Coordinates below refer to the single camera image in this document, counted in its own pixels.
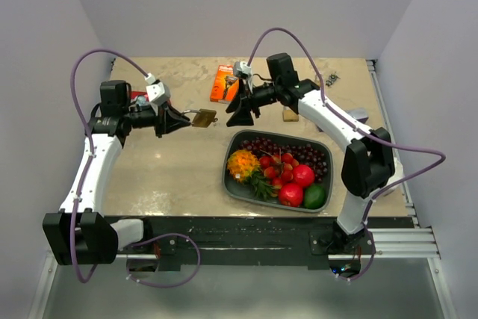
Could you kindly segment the large brass padlock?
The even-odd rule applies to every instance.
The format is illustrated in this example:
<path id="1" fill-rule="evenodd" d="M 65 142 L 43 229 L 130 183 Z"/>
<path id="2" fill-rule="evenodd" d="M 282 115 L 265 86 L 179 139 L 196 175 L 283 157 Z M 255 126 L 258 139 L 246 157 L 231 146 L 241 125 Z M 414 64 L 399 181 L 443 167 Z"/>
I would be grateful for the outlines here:
<path id="1" fill-rule="evenodd" d="M 217 112 L 209 109 L 187 109 L 181 113 L 182 115 L 193 114 L 194 118 L 190 121 L 193 127 L 207 128 L 211 124 L 215 124 L 218 119 L 216 117 Z"/>

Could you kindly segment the brass padlock with key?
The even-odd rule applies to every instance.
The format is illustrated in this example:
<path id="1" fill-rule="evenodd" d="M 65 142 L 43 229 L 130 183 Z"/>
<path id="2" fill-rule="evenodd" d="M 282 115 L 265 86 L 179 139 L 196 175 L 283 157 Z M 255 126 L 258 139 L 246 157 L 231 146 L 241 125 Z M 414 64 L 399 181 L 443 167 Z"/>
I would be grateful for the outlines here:
<path id="1" fill-rule="evenodd" d="M 282 119 L 286 123 L 295 123 L 299 121 L 299 115 L 292 111 L 290 108 L 283 107 Z"/>

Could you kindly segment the black key bunch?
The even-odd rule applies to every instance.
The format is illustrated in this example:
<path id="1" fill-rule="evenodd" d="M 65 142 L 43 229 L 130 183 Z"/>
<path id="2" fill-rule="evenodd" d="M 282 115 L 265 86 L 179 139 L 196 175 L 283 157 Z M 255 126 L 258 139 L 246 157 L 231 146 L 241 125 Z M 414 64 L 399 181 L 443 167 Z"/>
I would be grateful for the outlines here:
<path id="1" fill-rule="evenodd" d="M 325 81 L 325 85 L 331 87 L 339 79 L 340 76 L 336 72 L 331 72 Z"/>

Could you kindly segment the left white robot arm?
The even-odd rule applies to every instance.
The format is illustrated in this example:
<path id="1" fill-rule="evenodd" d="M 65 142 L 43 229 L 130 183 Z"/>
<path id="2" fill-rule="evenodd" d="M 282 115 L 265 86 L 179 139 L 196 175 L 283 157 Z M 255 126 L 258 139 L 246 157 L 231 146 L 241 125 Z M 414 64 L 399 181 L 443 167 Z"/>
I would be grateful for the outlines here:
<path id="1" fill-rule="evenodd" d="M 98 116 L 87 123 L 84 154 L 72 187 L 55 213 L 43 219 L 43 231 L 57 263 L 110 264 L 117 252 L 130 246 L 149 252 L 155 236 L 143 220 L 123 219 L 109 223 L 102 216 L 102 201 L 114 164 L 126 138 L 136 128 L 153 128 L 162 137 L 190 126 L 187 116 L 170 104 L 170 90 L 162 82 L 146 86 L 146 104 L 136 105 L 126 81 L 100 85 Z"/>

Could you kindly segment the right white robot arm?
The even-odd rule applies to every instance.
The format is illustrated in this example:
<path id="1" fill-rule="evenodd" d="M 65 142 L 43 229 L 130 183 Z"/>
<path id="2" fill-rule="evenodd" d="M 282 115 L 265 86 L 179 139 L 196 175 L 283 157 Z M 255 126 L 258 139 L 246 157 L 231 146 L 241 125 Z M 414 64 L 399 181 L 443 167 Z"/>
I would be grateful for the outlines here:
<path id="1" fill-rule="evenodd" d="M 227 108 L 227 126 L 251 126 L 260 108 L 279 102 L 312 121 L 334 140 L 344 153 L 341 180 L 347 189 L 344 205 L 332 227 L 334 248 L 351 253 L 364 233 L 372 196 L 383 189 L 395 174 L 395 160 L 384 128 L 372 129 L 354 120 L 322 94 L 310 79 L 299 79 L 291 57 L 279 53 L 267 58 L 271 80 L 252 85 L 252 69 L 244 61 L 233 66 L 238 90 Z"/>

